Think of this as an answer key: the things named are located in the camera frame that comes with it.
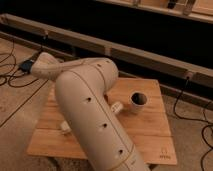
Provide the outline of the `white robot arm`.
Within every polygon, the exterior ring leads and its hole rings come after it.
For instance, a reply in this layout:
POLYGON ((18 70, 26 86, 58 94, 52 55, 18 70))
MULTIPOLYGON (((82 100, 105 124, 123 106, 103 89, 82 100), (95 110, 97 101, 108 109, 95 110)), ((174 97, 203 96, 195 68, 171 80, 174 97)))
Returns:
POLYGON ((59 62, 43 52, 31 74, 55 83, 55 98, 95 171, 150 171, 105 100, 118 79, 116 64, 104 57, 59 62))

